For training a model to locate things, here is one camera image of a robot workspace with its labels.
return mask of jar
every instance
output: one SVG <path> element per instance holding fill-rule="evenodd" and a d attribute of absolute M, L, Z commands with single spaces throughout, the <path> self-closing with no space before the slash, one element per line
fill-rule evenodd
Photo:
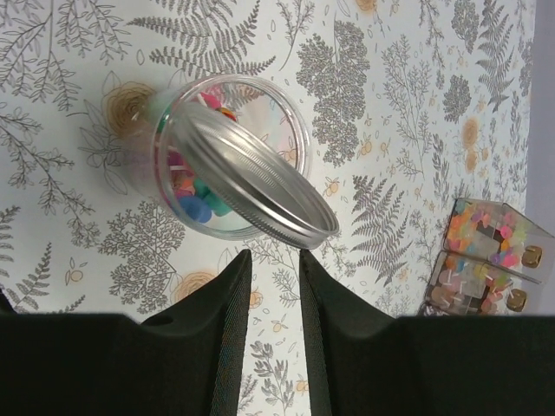
<path fill-rule="evenodd" d="M 228 240 L 266 232 L 299 248 L 338 232 L 335 214 L 307 180 L 304 120 L 267 80 L 214 75 L 154 94 L 123 143 L 132 185 L 196 231 Z M 185 189 L 177 192 L 176 180 Z"/>

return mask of leaf illustration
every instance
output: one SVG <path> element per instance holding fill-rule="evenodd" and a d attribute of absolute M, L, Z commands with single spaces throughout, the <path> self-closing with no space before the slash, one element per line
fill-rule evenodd
<path fill-rule="evenodd" d="M 50 278 L 50 260 L 52 257 L 52 243 L 46 245 L 46 250 L 35 269 L 35 274 L 29 274 L 27 279 L 16 283 L 18 295 L 13 289 L 6 289 L 6 294 L 11 300 L 11 307 L 20 314 L 29 313 L 29 308 L 38 310 L 37 296 L 46 296 L 48 292 L 40 289 L 48 288 L 50 283 L 45 282 Z"/>
<path fill-rule="evenodd" d="M 0 211 L 0 240 L 11 239 L 11 235 L 8 234 L 6 231 L 11 230 L 11 225 L 9 225 L 9 223 L 11 223 L 15 219 L 16 214 L 19 212 L 19 210 L 20 208 L 18 206 L 12 206 L 11 208 L 6 208 L 5 210 Z M 11 244 L 1 243 L 0 250 L 14 250 L 14 248 Z M 0 257 L 0 261 L 13 262 L 14 259 L 4 254 L 2 257 Z M 0 268 L 0 276 L 10 277 L 10 274 L 7 270 Z"/>
<path fill-rule="evenodd" d="M 355 157 L 359 145 L 355 121 L 366 109 L 364 72 L 370 65 L 364 33 L 353 23 L 335 20 L 333 36 L 333 46 L 317 34 L 300 45 L 297 82 L 317 98 L 313 135 L 328 147 L 323 161 L 338 167 Z"/>
<path fill-rule="evenodd" d="M 279 266 L 272 273 L 272 280 L 280 291 L 279 300 L 286 307 L 294 306 L 300 297 L 298 288 L 298 255 L 287 244 L 279 243 L 269 236 L 245 241 L 245 247 L 252 253 L 252 261 Z"/>
<path fill-rule="evenodd" d="M 305 34 L 309 29 L 307 23 L 312 23 L 312 17 L 314 16 L 314 3 L 309 0 L 293 0 L 292 12 L 289 10 L 289 4 L 284 3 L 282 0 L 277 0 L 276 4 L 280 9 L 279 15 L 285 20 L 285 39 L 289 43 L 289 53 L 285 58 L 284 64 L 279 69 L 281 71 L 285 68 L 285 65 L 291 57 L 291 52 L 295 47 L 295 40 L 297 39 L 298 32 L 300 31 Z"/>
<path fill-rule="evenodd" d="M 121 86 L 120 77 L 116 75 L 114 71 L 110 71 L 108 72 L 106 79 L 102 83 L 102 95 L 108 95 L 108 93 L 115 90 L 116 88 L 119 88 L 120 86 Z"/>
<path fill-rule="evenodd" d="M 350 17 L 349 6 L 345 0 L 337 0 L 337 7 L 345 15 L 345 17 Z"/>
<path fill-rule="evenodd" d="M 33 102 L 50 99 L 60 111 L 76 101 L 81 86 L 71 81 L 75 75 L 61 58 L 73 53 L 85 58 L 93 49 L 101 50 L 105 64 L 121 59 L 131 46 L 123 41 L 128 32 L 119 28 L 121 19 L 112 14 L 113 5 L 99 0 L 65 0 L 42 6 L 46 13 L 35 13 L 38 2 L 7 2 L 3 13 L 0 47 L 0 88 L 9 87 L 13 95 Z M 9 18 L 9 9 L 27 10 Z"/>
<path fill-rule="evenodd" d="M 470 88 L 468 81 L 462 75 L 453 75 L 449 90 L 443 95 L 443 106 L 445 110 L 445 120 L 459 122 L 459 118 L 467 111 L 470 106 Z"/>
<path fill-rule="evenodd" d="M 110 273 L 110 294 L 123 304 L 138 302 L 140 314 L 165 308 L 167 289 L 177 274 L 168 258 L 183 242 L 183 225 L 155 202 L 142 201 L 135 212 L 116 214 L 108 227 L 99 252 L 127 260 Z"/>
<path fill-rule="evenodd" d="M 248 48 L 254 45 L 260 0 L 256 0 L 247 18 L 233 27 L 228 20 L 233 16 L 232 9 L 224 0 L 180 0 L 177 3 L 166 0 L 157 4 L 164 9 L 176 9 L 179 17 L 137 17 L 129 24 L 150 29 L 179 44 L 177 47 L 163 46 L 149 54 L 154 63 L 182 69 L 179 76 L 198 79 L 221 73 L 257 75 L 276 59 L 273 56 L 264 62 L 244 62 Z M 232 103 L 235 109 L 242 105 L 241 102 Z"/>
<path fill-rule="evenodd" d="M 356 244 L 351 251 L 364 251 L 364 257 L 357 266 L 370 266 L 378 272 L 376 281 L 384 279 L 384 286 L 390 284 L 393 277 L 402 269 L 406 261 L 403 257 L 412 244 L 404 243 L 407 229 L 407 218 L 399 218 L 402 199 L 405 192 L 396 192 L 395 184 L 387 191 L 387 179 L 377 185 L 375 178 L 353 176 L 355 185 L 355 207 L 359 212 L 353 224 L 360 224 L 353 231 L 352 237 L 365 237 L 362 243 Z"/>
<path fill-rule="evenodd" d="M 441 69 L 445 68 L 443 54 L 440 51 L 440 44 L 445 39 L 443 32 L 438 24 L 440 11 L 434 0 L 420 1 L 420 26 L 428 23 L 428 38 L 426 44 L 433 47 L 432 62 L 435 62 Z"/>
<path fill-rule="evenodd" d="M 266 396 L 266 403 L 275 406 L 279 403 L 283 413 L 293 406 L 295 391 L 293 380 L 288 380 L 289 362 L 287 360 L 273 360 L 274 352 L 271 344 L 256 341 L 251 344 L 251 355 L 255 361 L 254 372 L 264 379 L 261 390 Z"/>
<path fill-rule="evenodd" d="M 476 4 L 473 0 L 455 0 L 451 27 L 454 33 L 465 41 L 465 47 L 469 54 L 472 54 L 474 50 L 479 24 L 480 16 L 476 13 Z"/>
<path fill-rule="evenodd" d="M 489 91 L 491 98 L 487 104 L 493 104 L 494 113 L 499 110 L 501 103 L 509 98 L 505 91 L 513 82 L 513 78 L 507 79 L 507 76 L 511 69 L 514 48 L 509 56 L 506 56 L 513 25 L 507 27 L 508 13 L 501 17 L 504 8 L 504 5 L 497 7 L 497 0 L 484 0 L 483 18 L 480 23 L 480 27 L 484 29 L 480 33 L 483 42 L 478 49 L 485 53 L 487 58 L 476 62 L 485 70 L 485 74 L 480 75 L 478 81 Z"/>
<path fill-rule="evenodd" d="M 224 271 L 227 265 L 233 260 L 233 254 L 229 249 L 225 249 L 219 256 L 218 260 L 218 274 Z"/>
<path fill-rule="evenodd" d="M 532 40 L 526 41 L 520 56 L 524 65 L 520 69 L 519 83 L 522 90 L 521 95 L 526 97 L 530 93 L 530 86 L 532 85 Z"/>
<path fill-rule="evenodd" d="M 38 150 L 34 138 L 41 131 L 42 126 L 19 107 L 12 113 L 0 114 L 0 143 L 8 150 L 11 162 L 16 165 L 16 171 L 8 184 L 25 189 L 34 186 L 33 178 L 38 177 L 38 184 L 42 187 L 38 205 L 44 214 L 56 215 L 56 208 L 62 208 L 63 213 L 70 216 L 67 224 L 71 230 L 72 243 L 79 247 L 92 247 L 98 243 L 100 231 L 96 223 L 87 223 L 83 217 L 95 210 L 82 193 L 77 193 L 73 188 L 67 189 L 56 178 L 56 172 L 71 169 L 75 163 L 61 155 L 57 148 Z"/>
<path fill-rule="evenodd" d="M 106 183 L 120 195 L 127 195 L 127 185 L 118 173 L 108 168 L 104 170 L 104 179 Z"/>
<path fill-rule="evenodd" d="M 396 165 L 407 178 L 415 179 L 418 175 L 425 177 L 424 156 L 430 149 L 433 135 L 429 131 L 428 112 L 424 109 L 430 67 L 423 60 L 410 67 L 408 60 L 411 55 L 405 35 L 382 52 L 387 79 L 383 84 L 385 95 L 389 105 L 400 116 L 397 132 L 407 145 L 402 148 Z"/>

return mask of fern leaf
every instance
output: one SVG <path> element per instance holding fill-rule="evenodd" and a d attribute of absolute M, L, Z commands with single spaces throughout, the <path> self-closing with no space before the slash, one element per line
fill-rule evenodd
<path fill-rule="evenodd" d="M 6 293 L 8 294 L 8 297 L 11 299 L 12 303 L 21 302 L 19 295 L 16 292 L 14 292 L 12 289 L 6 289 Z"/>
<path fill-rule="evenodd" d="M 30 296 L 25 296 L 23 298 L 23 302 L 27 303 L 31 308 L 33 308 L 34 310 L 38 310 L 38 303 L 36 303 L 36 300 L 33 299 Z"/>

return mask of plant drawing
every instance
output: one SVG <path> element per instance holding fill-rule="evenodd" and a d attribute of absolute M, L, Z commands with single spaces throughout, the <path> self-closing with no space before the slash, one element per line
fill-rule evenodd
<path fill-rule="evenodd" d="M 272 280 L 280 291 L 279 300 L 286 307 L 294 306 L 298 295 L 298 254 L 287 244 L 269 236 L 245 241 L 245 247 L 252 252 L 252 261 L 277 266 L 272 272 Z"/>
<path fill-rule="evenodd" d="M 483 18 L 480 23 L 480 27 L 484 29 L 480 33 L 483 42 L 478 46 L 478 50 L 484 52 L 487 58 L 476 62 L 486 71 L 480 75 L 478 81 L 489 91 L 491 98 L 487 105 L 493 104 L 494 113 L 501 103 L 509 98 L 505 91 L 513 82 L 513 78 L 507 79 L 507 76 L 511 69 L 514 48 L 509 56 L 506 56 L 513 25 L 507 27 L 509 15 L 503 15 L 504 8 L 504 5 L 497 7 L 497 0 L 484 0 Z"/>
<path fill-rule="evenodd" d="M 142 201 L 136 212 L 116 214 L 108 226 L 110 233 L 99 252 L 127 260 L 110 273 L 114 281 L 110 294 L 119 296 L 123 304 L 139 302 L 140 314 L 165 308 L 167 289 L 177 275 L 168 259 L 181 246 L 184 226 L 153 201 Z"/>
<path fill-rule="evenodd" d="M 408 148 L 403 147 L 397 167 L 408 178 L 418 175 L 424 178 L 424 156 L 430 149 L 432 134 L 429 131 L 428 112 L 424 109 L 425 94 L 428 92 L 430 67 L 420 60 L 409 67 L 410 45 L 405 35 L 382 52 L 387 81 L 383 84 L 389 105 L 399 113 L 397 132 Z M 416 161 L 411 156 L 416 148 Z"/>
<path fill-rule="evenodd" d="M 244 412 L 254 401 L 254 389 L 257 387 L 258 380 L 252 378 L 252 374 L 241 374 L 241 390 L 239 393 L 238 411 Z"/>
<path fill-rule="evenodd" d="M 445 120 L 459 122 L 459 118 L 467 111 L 470 106 L 470 88 L 468 81 L 463 76 L 453 75 L 449 90 L 443 95 L 443 106 L 445 110 Z"/>
<path fill-rule="evenodd" d="M 287 409 L 293 406 L 295 399 L 293 380 L 289 380 L 288 377 L 289 362 L 275 360 L 274 363 L 274 350 L 271 344 L 256 341 L 251 344 L 251 348 L 251 355 L 256 359 L 254 372 L 264 379 L 261 390 L 266 396 L 266 403 L 273 406 L 279 403 L 285 415 Z"/>
<path fill-rule="evenodd" d="M 513 91 L 513 104 L 511 106 L 511 128 L 509 143 L 513 150 L 513 162 L 509 166 L 509 176 L 513 185 L 513 191 L 517 194 L 526 193 L 527 163 L 526 157 L 521 155 L 528 154 L 528 140 L 522 137 L 520 129 L 522 127 L 522 116 L 519 111 L 520 98 L 516 91 Z"/>
<path fill-rule="evenodd" d="M 285 39 L 289 43 L 289 53 L 285 58 L 284 64 L 279 69 L 281 71 L 285 68 L 285 65 L 291 57 L 298 32 L 305 35 L 309 28 L 307 23 L 312 23 L 314 3 L 309 0 L 293 0 L 293 12 L 289 10 L 289 4 L 285 4 L 282 0 L 277 0 L 276 4 L 280 9 L 279 15 L 285 20 Z"/>
<path fill-rule="evenodd" d="M 476 13 L 476 4 L 473 0 L 455 0 L 451 27 L 459 39 L 465 42 L 469 54 L 474 50 L 479 24 L 480 16 Z"/>
<path fill-rule="evenodd" d="M 384 279 L 384 286 L 391 283 L 393 277 L 402 269 L 406 261 L 403 257 L 412 244 L 405 244 L 407 219 L 400 219 L 402 199 L 405 192 L 396 192 L 393 184 L 387 190 L 387 179 L 378 184 L 375 178 L 353 176 L 355 206 L 353 212 L 360 212 L 353 224 L 360 224 L 353 231 L 352 237 L 363 236 L 365 241 L 355 245 L 351 251 L 363 251 L 365 254 L 357 266 L 370 266 L 378 272 L 376 281 Z"/>
<path fill-rule="evenodd" d="M 262 62 L 244 62 L 248 45 L 254 45 L 258 26 L 260 0 L 242 23 L 231 26 L 233 12 L 228 3 L 237 0 L 156 1 L 162 8 L 178 17 L 137 17 L 128 24 L 150 29 L 180 47 L 164 46 L 150 53 L 150 60 L 185 71 L 195 79 L 212 74 L 259 75 L 275 60 L 272 56 Z"/>
<path fill-rule="evenodd" d="M 434 0 L 419 0 L 420 1 L 420 24 L 422 26 L 424 23 L 428 24 L 428 38 L 426 39 L 426 44 L 431 46 L 434 50 L 432 54 L 432 62 L 435 62 L 441 69 L 445 68 L 445 62 L 443 59 L 443 54 L 440 51 L 440 44 L 445 39 L 443 32 L 441 31 L 438 18 L 440 17 L 440 11 L 435 4 Z"/>
<path fill-rule="evenodd" d="M 434 195 L 441 202 L 441 208 L 445 209 L 450 202 L 449 184 L 449 161 L 446 157 L 446 146 L 439 134 L 434 134 Z"/>
<path fill-rule="evenodd" d="M 520 69 L 519 83 L 522 90 L 521 95 L 526 97 L 530 93 L 530 86 L 532 85 L 532 40 L 526 42 L 520 56 L 524 65 Z"/>
<path fill-rule="evenodd" d="M 355 120 L 364 116 L 364 71 L 370 68 L 364 33 L 351 22 L 334 21 L 334 44 L 316 33 L 297 52 L 301 69 L 297 82 L 318 101 L 313 135 L 327 145 L 324 162 L 342 166 L 355 157 L 358 132 Z"/>
<path fill-rule="evenodd" d="M 0 211 L 0 250 L 14 250 L 14 247 L 10 243 L 6 243 L 5 240 L 9 240 L 12 238 L 11 234 L 8 234 L 6 231 L 11 230 L 11 223 L 15 218 L 16 214 L 20 211 L 18 206 L 12 206 L 11 208 L 6 208 L 3 211 Z M 0 254 L 0 262 L 11 262 L 13 263 L 14 259 L 12 256 L 7 254 Z M 0 269 L 0 276 L 3 277 L 10 277 L 10 274 L 5 269 Z"/>
<path fill-rule="evenodd" d="M 131 46 L 121 40 L 128 32 L 119 29 L 122 19 L 112 14 L 114 7 L 99 0 L 7 2 L 0 24 L 0 89 L 33 102 L 52 95 L 58 109 L 67 111 L 81 87 L 70 80 L 75 72 L 66 68 L 63 50 L 85 58 L 100 49 L 108 65 L 116 56 L 123 59 Z"/>
<path fill-rule="evenodd" d="M 344 277 L 353 277 L 356 273 L 356 264 L 345 258 L 347 253 L 349 253 L 349 249 L 345 244 L 341 244 L 341 233 L 328 238 L 320 246 L 322 266 L 331 273 L 330 265 L 327 263 L 328 257 L 331 257 L 335 268 L 332 276 L 337 281 Z"/>
<path fill-rule="evenodd" d="M 6 103 L 0 103 L 0 110 Z M 89 248 L 98 243 L 100 231 L 95 222 L 86 223 L 83 216 L 95 210 L 75 189 L 66 189 L 63 182 L 55 178 L 55 173 L 62 169 L 71 169 L 73 160 L 60 154 L 57 148 L 39 151 L 35 145 L 35 136 L 42 131 L 42 126 L 24 113 L 20 107 L 13 112 L 0 113 L 0 140 L 10 152 L 10 160 L 15 163 L 16 172 L 10 176 L 8 183 L 16 188 L 25 189 L 35 185 L 34 177 L 42 177 L 39 185 L 43 191 L 38 204 L 45 215 L 56 215 L 61 207 L 64 214 L 71 216 L 68 227 L 71 230 L 72 243 L 78 247 Z"/>
<path fill-rule="evenodd" d="M 37 311 L 39 304 L 37 298 L 47 296 L 49 293 L 46 288 L 50 286 L 48 282 L 50 278 L 50 261 L 52 259 L 52 243 L 46 244 L 46 249 L 41 257 L 40 262 L 35 267 L 34 273 L 29 273 L 27 277 L 16 283 L 16 289 L 6 288 L 0 284 L 0 289 L 5 291 L 6 296 L 10 300 L 11 307 L 18 314 L 27 314 L 31 311 Z M 77 301 L 61 309 L 60 313 L 73 312 L 85 299 L 85 295 L 81 296 Z"/>

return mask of orange flower print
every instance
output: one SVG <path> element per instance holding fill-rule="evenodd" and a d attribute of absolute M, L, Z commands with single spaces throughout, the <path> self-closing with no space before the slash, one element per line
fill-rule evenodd
<path fill-rule="evenodd" d="M 462 146 L 466 150 L 472 149 L 476 144 L 476 141 L 478 141 L 478 130 L 479 126 L 476 118 L 471 117 L 465 122 L 464 126 L 462 127 L 461 140 Z"/>
<path fill-rule="evenodd" d="M 204 271 L 197 271 L 184 277 L 183 281 L 175 288 L 172 293 L 173 303 L 179 302 L 191 295 L 195 290 L 202 288 L 210 282 L 215 275 Z"/>
<path fill-rule="evenodd" d="M 465 168 L 468 173 L 474 172 L 476 166 L 478 165 L 478 152 L 474 150 L 467 153 L 467 160 L 465 160 Z"/>
<path fill-rule="evenodd" d="M 147 102 L 154 90 L 145 84 L 126 82 L 114 88 L 102 99 L 102 108 L 108 124 L 119 137 L 123 138 L 132 118 Z"/>

